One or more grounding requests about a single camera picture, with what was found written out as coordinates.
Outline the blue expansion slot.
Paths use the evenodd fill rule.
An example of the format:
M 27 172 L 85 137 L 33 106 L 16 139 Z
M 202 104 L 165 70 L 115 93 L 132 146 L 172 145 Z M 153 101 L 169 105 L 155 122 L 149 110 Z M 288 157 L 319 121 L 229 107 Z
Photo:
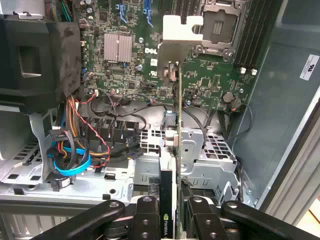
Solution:
M 152 0 L 143 0 L 143 14 L 146 16 L 147 23 L 153 28 L 151 23 L 152 16 Z
M 119 13 L 120 13 L 120 19 L 127 24 L 127 20 L 125 18 L 125 6 L 123 4 L 119 5 Z

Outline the metal disk bay cage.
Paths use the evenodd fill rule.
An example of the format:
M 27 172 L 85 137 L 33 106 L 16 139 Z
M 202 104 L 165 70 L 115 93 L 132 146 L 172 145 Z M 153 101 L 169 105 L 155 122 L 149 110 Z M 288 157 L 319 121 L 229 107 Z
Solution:
M 148 129 L 140 135 L 143 155 L 135 161 L 133 182 L 148 185 L 159 175 L 159 154 L 164 147 L 172 148 L 178 137 L 175 130 Z M 187 178 L 194 189 L 212 190 L 217 201 L 235 200 L 240 181 L 236 176 L 237 160 L 223 137 L 200 129 L 181 130 L 181 177 Z

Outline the round coin battery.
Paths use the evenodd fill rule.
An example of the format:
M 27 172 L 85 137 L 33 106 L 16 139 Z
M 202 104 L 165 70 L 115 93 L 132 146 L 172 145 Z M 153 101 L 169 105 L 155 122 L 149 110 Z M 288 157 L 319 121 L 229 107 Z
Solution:
M 221 98 L 222 98 L 224 103 L 229 104 L 234 100 L 234 97 L 235 96 L 234 96 L 232 91 L 225 91 L 225 92 L 223 92 Z

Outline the black open PC case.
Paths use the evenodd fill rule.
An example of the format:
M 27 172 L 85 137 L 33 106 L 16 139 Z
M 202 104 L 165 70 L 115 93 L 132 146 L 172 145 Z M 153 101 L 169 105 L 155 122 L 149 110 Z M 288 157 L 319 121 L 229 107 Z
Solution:
M 0 20 L 69 22 L 79 25 L 77 0 L 0 0 Z M 64 101 L 38 111 L 0 101 L 0 240 L 33 237 L 108 200 L 129 205 L 148 195 L 134 183 L 143 156 L 144 130 L 175 130 L 174 101 L 115 98 L 80 87 Z M 320 0 L 247 0 L 240 39 L 231 62 L 255 79 L 236 109 L 185 106 L 182 129 L 222 136 L 237 160 L 235 200 L 297 227 L 320 194 L 320 180 L 305 203 L 290 196 L 306 184 L 289 183 L 307 141 L 319 129 Z M 160 240 L 176 239 L 176 139 L 159 150 Z M 210 189 L 191 190 L 221 206 Z

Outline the green motherboard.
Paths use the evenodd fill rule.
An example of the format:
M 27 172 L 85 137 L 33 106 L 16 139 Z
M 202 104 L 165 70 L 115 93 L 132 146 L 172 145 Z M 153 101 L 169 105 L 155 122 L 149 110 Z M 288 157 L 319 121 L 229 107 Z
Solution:
M 125 24 L 119 5 L 125 6 Z M 185 19 L 199 11 L 200 0 L 152 0 L 151 27 L 143 13 L 144 0 L 77 0 L 82 44 L 82 75 L 85 88 L 108 91 L 116 99 L 142 101 L 144 96 L 157 103 L 172 103 L 173 83 L 158 76 L 158 45 L 162 42 L 162 18 L 176 14 Z M 132 36 L 131 62 L 104 60 L 104 34 Z M 236 109 L 252 89 L 255 76 L 220 56 L 192 51 L 182 64 L 182 101 L 185 106 Z M 234 100 L 224 103 L 223 92 Z

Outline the silver chipset heatsink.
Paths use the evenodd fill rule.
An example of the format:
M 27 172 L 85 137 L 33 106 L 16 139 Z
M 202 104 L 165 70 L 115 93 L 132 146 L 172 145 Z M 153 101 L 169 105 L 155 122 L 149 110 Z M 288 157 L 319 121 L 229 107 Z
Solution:
M 105 33 L 103 46 L 104 60 L 122 63 L 130 63 L 132 61 L 132 36 Z

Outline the black fan shroud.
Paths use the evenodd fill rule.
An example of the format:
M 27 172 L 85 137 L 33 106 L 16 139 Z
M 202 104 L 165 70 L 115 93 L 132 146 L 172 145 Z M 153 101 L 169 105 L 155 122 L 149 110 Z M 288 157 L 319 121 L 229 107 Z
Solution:
M 0 101 L 55 106 L 80 87 L 81 65 L 77 23 L 0 19 Z

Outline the CPU socket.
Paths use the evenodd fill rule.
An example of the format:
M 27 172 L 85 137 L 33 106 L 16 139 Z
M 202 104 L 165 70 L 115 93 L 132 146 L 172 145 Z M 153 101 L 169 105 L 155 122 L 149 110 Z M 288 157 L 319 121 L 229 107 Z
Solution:
M 199 15 L 203 25 L 195 26 L 193 32 L 203 39 L 192 49 L 192 56 L 215 55 L 231 63 L 236 56 L 241 29 L 247 11 L 247 0 L 201 0 Z

